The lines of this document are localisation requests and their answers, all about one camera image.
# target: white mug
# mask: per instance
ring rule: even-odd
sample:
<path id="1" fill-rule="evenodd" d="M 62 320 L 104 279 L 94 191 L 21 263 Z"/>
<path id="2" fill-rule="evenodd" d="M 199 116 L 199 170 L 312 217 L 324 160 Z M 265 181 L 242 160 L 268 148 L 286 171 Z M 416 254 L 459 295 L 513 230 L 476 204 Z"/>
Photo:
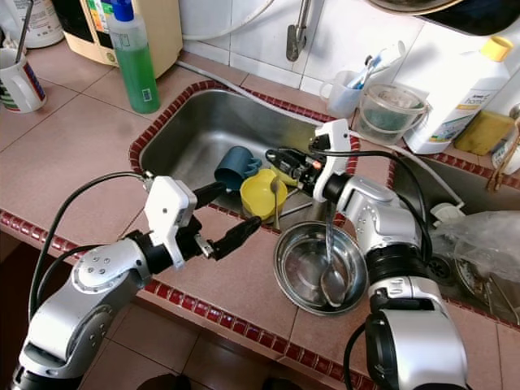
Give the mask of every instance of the white mug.
<path id="1" fill-rule="evenodd" d="M 0 100 L 12 112 L 35 111 L 47 101 L 24 55 L 15 63 L 16 50 L 0 49 Z"/>
<path id="2" fill-rule="evenodd" d="M 358 106 L 362 91 L 347 88 L 347 84 L 357 75 L 355 71 L 340 71 L 331 80 L 325 80 L 319 89 L 319 96 L 327 102 L 327 112 L 336 118 L 350 118 Z M 331 92 L 325 96 L 324 89 L 331 85 Z"/>

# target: kitchen sink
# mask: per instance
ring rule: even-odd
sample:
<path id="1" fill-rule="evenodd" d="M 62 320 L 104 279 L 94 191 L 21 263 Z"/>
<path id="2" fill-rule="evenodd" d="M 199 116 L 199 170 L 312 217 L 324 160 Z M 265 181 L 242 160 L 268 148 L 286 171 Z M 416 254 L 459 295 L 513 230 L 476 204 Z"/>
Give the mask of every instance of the kitchen sink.
<path id="1" fill-rule="evenodd" d="M 520 210 L 520 191 L 517 189 L 502 185 L 497 193 L 490 193 L 486 190 L 488 179 L 485 177 L 429 158 L 423 158 L 422 160 L 433 168 L 462 198 L 466 204 L 462 208 L 465 214 L 470 215 L 482 211 L 494 210 Z M 441 202 L 454 202 L 427 172 L 410 160 L 406 160 L 406 162 L 412 168 L 412 171 L 421 184 L 427 210 L 430 210 L 433 206 Z M 394 178 L 394 190 L 407 197 L 412 204 L 417 207 L 417 195 L 406 172 L 403 171 L 402 168 L 397 167 Z M 490 308 L 489 300 L 482 299 L 482 295 L 480 295 L 480 299 L 478 299 L 466 288 L 462 282 L 464 278 L 461 276 L 461 274 L 464 275 L 464 272 L 459 272 L 461 268 L 457 267 L 456 260 L 445 256 L 444 253 L 437 253 L 435 245 L 433 251 L 434 257 L 430 263 L 428 272 L 430 273 L 430 277 L 439 284 L 440 291 L 443 295 L 457 301 L 462 301 L 477 309 L 486 311 L 489 314 L 494 314 L 511 323 L 518 322 L 518 318 L 509 308 L 500 290 L 507 296 L 507 299 L 517 314 L 520 314 L 520 284 L 493 275 L 498 287 L 495 284 L 489 284 L 489 296 L 492 298 L 492 307 Z"/>
<path id="2" fill-rule="evenodd" d="M 287 146 L 308 151 L 315 126 L 282 115 L 250 99 L 222 90 L 194 94 L 165 124 L 141 153 L 141 166 L 155 175 L 184 181 L 191 189 L 215 181 L 214 170 L 235 145 L 248 148 L 268 168 L 266 150 Z M 284 211 L 312 202 L 304 193 L 290 197 Z M 215 204 L 244 215 L 238 192 Z M 283 217 L 282 230 L 309 219 L 323 219 L 323 206 Z"/>

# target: tiled countertop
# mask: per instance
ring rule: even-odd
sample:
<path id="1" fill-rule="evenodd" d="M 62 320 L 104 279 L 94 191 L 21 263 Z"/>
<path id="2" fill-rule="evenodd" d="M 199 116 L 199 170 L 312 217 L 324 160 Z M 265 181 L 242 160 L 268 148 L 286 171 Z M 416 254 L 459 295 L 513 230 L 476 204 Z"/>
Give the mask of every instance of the tiled countertop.
<path id="1" fill-rule="evenodd" d="M 129 108 L 119 70 L 72 53 L 65 42 L 33 50 L 28 59 L 48 102 L 26 115 L 0 109 L 0 229 L 41 247 L 65 198 L 95 177 L 128 170 L 131 143 L 184 89 L 205 78 L 173 67 L 158 82 L 161 110 L 138 115 Z M 324 103 L 313 95 L 192 54 L 183 54 L 183 60 L 253 91 L 325 113 Z M 372 148 L 362 142 L 362 149 Z M 468 163 L 489 164 L 472 154 L 451 154 Z M 357 173 L 386 183 L 388 163 L 360 159 Z M 145 199 L 141 184 L 130 178 L 91 188 L 64 215 L 57 231 L 64 240 L 55 243 L 52 253 L 60 254 L 70 243 L 110 243 L 135 228 L 146 230 L 141 212 Z M 207 237 L 220 237 L 238 222 L 210 207 L 196 214 Z M 341 377 L 344 347 L 368 314 L 367 301 L 338 318 L 299 310 L 275 282 L 271 258 L 277 238 L 262 229 L 221 262 L 194 258 L 181 272 L 164 271 L 139 296 L 334 388 L 344 388 L 336 380 Z M 449 310 L 466 344 L 470 385 L 475 390 L 518 388 L 518 330 L 455 305 Z M 366 375 L 365 352 L 359 344 L 352 365 Z M 360 388 L 372 388 L 361 377 L 357 382 Z"/>

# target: white hose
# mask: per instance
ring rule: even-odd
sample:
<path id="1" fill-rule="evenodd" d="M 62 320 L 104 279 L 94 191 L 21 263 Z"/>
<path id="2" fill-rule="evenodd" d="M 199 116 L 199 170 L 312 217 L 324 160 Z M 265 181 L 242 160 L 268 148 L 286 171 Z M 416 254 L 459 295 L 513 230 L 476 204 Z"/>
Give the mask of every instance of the white hose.
<path id="1" fill-rule="evenodd" d="M 180 66 L 180 67 L 188 69 L 189 71 L 198 73 L 201 76 L 208 77 L 210 79 L 218 81 L 220 84 L 223 84 L 223 85 L 227 86 L 229 89 L 232 89 L 233 91 L 239 93 L 240 95 L 242 95 L 242 96 L 244 96 L 246 98 L 249 98 L 249 99 L 253 100 L 254 102 L 256 102 L 258 104 L 261 104 L 262 106 L 264 106 L 264 107 L 266 107 L 266 108 L 268 108 L 270 110 L 276 111 L 276 112 L 278 112 L 278 113 L 280 113 L 282 115 L 289 116 L 289 117 L 291 117 L 293 119 L 300 120 L 301 122 L 306 122 L 307 124 L 312 124 L 312 125 L 317 126 L 317 127 L 321 126 L 323 124 L 323 122 L 320 122 L 319 120 L 308 118 L 306 116 L 297 114 L 295 112 L 287 111 L 287 110 L 284 110 L 283 108 L 279 108 L 277 106 L 273 106 L 272 104 L 262 100 L 261 98 L 256 97 L 253 94 L 247 92 L 246 90 L 242 89 L 241 87 L 239 87 L 237 85 L 234 85 L 233 83 L 230 83 L 226 79 L 224 79 L 222 77 L 219 77 L 217 75 L 214 75 L 213 73 L 210 73 L 208 71 L 204 71 L 204 70 L 202 70 L 199 67 L 194 67 L 193 65 L 190 65 L 189 63 L 185 63 L 183 61 L 177 61 L 176 64 L 178 66 Z M 352 130 L 350 131 L 350 134 L 352 136 L 354 136 L 354 137 L 358 137 L 358 138 L 362 138 L 363 140 L 366 140 L 366 138 L 364 136 L 362 136 L 361 134 L 359 134 L 357 132 L 354 132 Z M 396 151 L 399 154 L 402 154 L 403 156 L 405 156 L 405 157 L 409 158 L 410 160 L 412 160 L 413 162 L 415 162 L 422 169 L 427 171 L 431 175 L 431 177 L 433 177 L 433 179 L 435 179 L 435 181 L 437 183 L 439 183 L 440 186 L 455 200 L 455 202 L 457 202 L 457 208 L 458 209 L 461 209 L 464 206 L 464 201 L 457 195 L 457 193 L 455 193 L 455 191 L 453 191 L 451 189 L 451 187 L 442 179 L 442 177 L 440 177 L 437 174 L 437 172 L 435 172 L 433 169 L 431 169 L 419 157 L 417 157 L 416 155 L 410 153 L 406 149 L 400 148 L 399 146 L 385 145 L 385 147 L 387 147 L 387 148 L 389 148 L 391 150 L 394 150 L 394 151 Z"/>
<path id="2" fill-rule="evenodd" d="M 182 35 L 182 39 L 185 41 L 207 41 L 209 39 L 219 38 L 224 35 L 227 35 L 229 33 L 233 33 L 239 28 L 244 27 L 246 24 L 251 23 L 253 20 L 257 19 L 267 8 L 271 6 L 271 4 L 275 0 L 267 0 L 264 4 L 262 4 L 259 8 L 251 12 L 247 17 L 242 20 L 240 23 L 235 24 L 234 26 L 230 26 L 228 28 L 225 28 L 224 30 L 217 32 L 215 34 L 206 34 L 206 35 Z"/>

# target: black cable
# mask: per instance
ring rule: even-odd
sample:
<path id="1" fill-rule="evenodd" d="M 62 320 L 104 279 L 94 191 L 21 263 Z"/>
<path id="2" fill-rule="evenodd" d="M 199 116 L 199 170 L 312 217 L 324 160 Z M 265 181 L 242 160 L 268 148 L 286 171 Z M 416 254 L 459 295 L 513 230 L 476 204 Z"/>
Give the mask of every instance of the black cable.
<path id="1" fill-rule="evenodd" d="M 427 265 L 430 262 L 431 256 L 433 254 L 433 245 L 431 244 L 431 238 L 430 238 L 430 233 L 428 232 L 428 228 L 427 228 L 426 224 L 424 223 L 424 221 L 419 216 L 419 214 L 417 214 L 417 211 L 414 209 L 414 206 L 412 206 L 410 201 L 408 199 L 406 199 L 405 197 L 403 197 L 402 195 L 397 194 L 397 196 L 399 197 L 399 199 L 401 199 L 401 201 L 403 203 L 405 203 L 406 207 L 408 207 L 410 213 L 412 213 L 412 215 L 415 218 L 415 221 L 417 222 L 417 224 L 419 225 L 419 227 L 421 229 L 422 260 L 424 261 L 424 264 Z"/>
<path id="2" fill-rule="evenodd" d="M 410 179 L 412 180 L 412 184 L 414 185 L 417 194 L 418 194 L 418 200 L 419 200 L 419 208 L 421 210 L 422 220 L 427 224 L 427 211 L 426 211 L 426 202 L 424 201 L 424 194 L 423 190 L 421 189 L 421 185 L 419 184 L 417 177 L 412 172 L 411 168 L 406 164 L 404 161 L 402 161 L 399 157 L 397 157 L 395 154 L 385 152 L 382 150 L 355 150 L 355 151 L 342 151 L 342 152 L 334 152 L 331 150 L 320 150 L 314 148 L 312 145 L 309 145 L 309 151 L 311 153 L 319 154 L 322 156 L 332 156 L 332 157 L 385 157 L 389 158 L 392 161 L 395 161 L 398 163 L 408 174 Z"/>
<path id="3" fill-rule="evenodd" d="M 36 308 L 40 307 L 41 301 L 43 299 L 43 292 L 46 289 L 47 284 L 49 283 L 50 277 L 52 276 L 52 273 L 54 270 L 69 256 L 72 256 L 73 254 L 78 254 L 79 252 L 88 251 L 94 248 L 97 248 L 101 245 L 83 245 L 78 246 L 74 249 L 69 250 L 66 253 L 61 254 L 58 258 L 56 258 L 52 264 L 50 264 L 49 268 L 47 268 L 47 271 L 41 278 L 40 287 L 38 287 L 38 293 L 37 293 L 37 299 L 36 299 Z"/>
<path id="4" fill-rule="evenodd" d="M 40 286 L 40 281 L 41 281 L 41 273 L 43 271 L 42 270 L 43 259 L 44 259 L 45 255 L 47 254 L 47 251 L 49 250 L 50 243 L 52 242 L 54 234 L 56 233 L 56 229 L 58 228 L 59 221 L 63 217 L 65 210 L 69 207 L 69 205 L 72 203 L 72 201 L 74 201 L 74 199 L 76 199 L 84 191 L 93 187 L 94 185 L 99 184 L 103 181 L 115 179 L 117 177 L 126 177 L 126 176 L 136 177 L 137 179 L 140 179 L 140 180 L 143 180 L 145 178 L 144 176 L 139 175 L 136 172 L 131 172 L 131 171 L 114 172 L 114 173 L 109 173 L 108 175 L 103 175 L 103 176 L 98 177 L 97 179 L 94 179 L 92 181 L 89 181 L 87 184 L 84 184 L 83 186 L 79 187 L 74 193 L 72 193 L 65 200 L 65 202 L 59 208 L 58 213 L 56 213 L 56 216 L 54 217 L 53 223 L 50 225 L 49 234 L 47 235 L 47 237 L 45 239 L 43 248 L 41 248 L 41 252 L 40 252 L 40 255 L 38 256 L 38 260 L 37 260 L 36 266 L 34 268 L 34 273 L 32 275 L 32 282 L 31 282 L 31 288 L 29 291 L 29 302 L 28 302 L 29 322 L 31 321 L 34 313 L 36 313 L 36 310 L 37 310 L 37 294 L 38 294 L 38 287 Z"/>
<path id="5" fill-rule="evenodd" d="M 352 353 L 352 348 L 354 347 L 354 343 L 358 339 L 358 337 L 365 331 L 365 323 L 362 323 L 350 336 L 349 342 L 344 349 L 343 355 L 343 376 L 344 376 L 344 384 L 347 387 L 347 390 L 354 390 L 352 385 L 352 378 L 350 377 L 350 354 Z"/>

